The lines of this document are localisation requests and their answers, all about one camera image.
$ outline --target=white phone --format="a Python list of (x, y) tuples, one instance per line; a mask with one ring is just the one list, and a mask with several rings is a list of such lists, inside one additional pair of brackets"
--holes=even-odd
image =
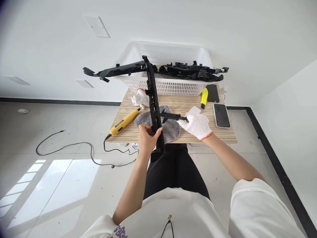
[(216, 127), (218, 128), (231, 128), (228, 111), (224, 104), (213, 104)]

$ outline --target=black cable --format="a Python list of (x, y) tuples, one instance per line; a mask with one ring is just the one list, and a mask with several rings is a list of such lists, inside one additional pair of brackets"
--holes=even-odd
[(166, 226), (167, 226), (167, 224), (169, 224), (169, 223), (171, 223), (171, 226), (172, 226), (172, 234), (173, 234), (173, 238), (174, 238), (174, 231), (173, 231), (173, 225), (172, 225), (172, 221), (171, 221), (171, 220), (168, 220), (168, 222), (166, 223), (166, 225), (165, 225), (165, 227), (164, 227), (164, 230), (163, 230), (163, 233), (162, 233), (162, 235), (161, 235), (161, 238), (163, 237), (163, 234), (164, 234), (164, 231), (165, 231), (165, 229), (166, 229)]
[[(47, 154), (40, 154), (40, 153), (39, 153), (38, 148), (40, 147), (40, 145), (41, 145), (44, 141), (46, 141), (46, 140), (47, 140), (48, 138), (50, 138), (51, 136), (56, 135), (56, 134), (61, 133), (61, 132), (64, 132), (64, 131), (65, 131), (65, 130), (61, 130), (60, 132), (56, 132), (56, 133), (50, 135), (49, 137), (45, 138), (43, 141), (41, 141), (41, 143), (39, 143), (38, 146), (37, 146), (36, 149), (35, 149), (36, 154), (37, 154), (37, 155), (40, 155), (40, 156), (45, 156), (45, 155), (50, 155), (50, 154), (52, 154), (52, 153), (55, 153), (55, 152), (57, 152), (57, 151), (60, 151), (60, 150), (64, 149), (65, 147), (68, 147), (68, 146), (71, 146), (71, 145), (76, 145), (76, 144), (88, 144), (88, 145), (90, 145), (90, 157), (91, 157), (91, 160), (92, 160), (95, 164), (97, 164), (97, 165), (111, 165), (111, 168), (114, 168), (114, 167), (121, 167), (121, 166), (125, 166), (125, 165), (128, 165), (128, 164), (131, 164), (131, 163), (133, 163), (133, 162), (136, 160), (136, 159), (135, 159), (135, 160), (133, 160), (132, 162), (127, 163), (127, 164), (124, 164), (124, 165), (99, 164), (99, 163), (97, 163), (96, 161), (94, 161), (94, 159), (93, 159), (93, 157), (92, 157), (92, 148), (93, 148), (93, 146), (92, 146), (92, 144), (90, 144), (89, 142), (79, 142), (79, 143), (75, 143), (75, 144), (65, 145), (64, 147), (62, 147), (62, 148), (60, 148), (60, 149), (58, 149), (58, 150), (56, 150), (56, 151), (53, 151), (53, 152), (51, 152), (51, 153), (47, 153)], [(124, 151), (124, 152), (121, 151), (121, 150), (119, 150), (119, 149), (106, 150), (106, 147), (105, 147), (106, 139), (103, 141), (103, 149), (105, 150), (105, 152), (110, 152), (110, 151), (113, 151), (113, 150), (118, 150), (118, 151), (120, 151), (121, 153), (125, 153), (125, 152), (129, 151), (129, 155), (133, 155), (133, 154), (136, 153), (136, 152), (139, 153), (139, 149), (134, 148), (134, 146), (132, 146), (133, 149), (136, 149), (137, 151), (133, 152), (132, 154), (131, 154), (131, 152), (130, 152), (130, 149), (128, 149), (128, 150), (126, 150), (126, 151)]]

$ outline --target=white plastic basket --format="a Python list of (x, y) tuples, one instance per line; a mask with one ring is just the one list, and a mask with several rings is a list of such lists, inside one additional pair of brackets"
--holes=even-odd
[[(116, 63), (120, 65), (130, 64), (143, 60), (142, 55), (146, 55), (149, 61), (158, 68), (164, 64), (175, 62), (187, 63), (192, 65), (196, 60), (197, 64), (203, 64), (213, 68), (208, 51), (198, 46), (174, 45), (153, 43), (145, 41), (130, 42)], [(147, 89), (147, 74), (139, 72), (130, 76), (115, 76), (112, 78), (120, 79), (136, 93), (138, 88)], [(208, 84), (214, 82), (194, 81), (175, 79), (169, 76), (155, 74), (156, 88), (158, 94), (177, 95), (177, 96), (198, 96)]]

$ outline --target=black phone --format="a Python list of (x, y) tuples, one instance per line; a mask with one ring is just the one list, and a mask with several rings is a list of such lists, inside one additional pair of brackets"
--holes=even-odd
[(217, 85), (209, 84), (209, 85), (206, 86), (206, 88), (208, 90), (207, 101), (219, 102), (219, 95), (218, 95)]
[(224, 104), (214, 103), (213, 108), (214, 108), (216, 127), (231, 128), (226, 106)]

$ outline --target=right hand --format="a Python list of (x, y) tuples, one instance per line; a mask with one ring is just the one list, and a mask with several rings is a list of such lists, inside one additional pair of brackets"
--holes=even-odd
[(178, 124), (185, 129), (185, 131), (196, 136), (198, 140), (203, 140), (212, 134), (209, 127), (209, 119), (204, 114), (191, 114), (187, 116), (189, 122), (178, 120)]

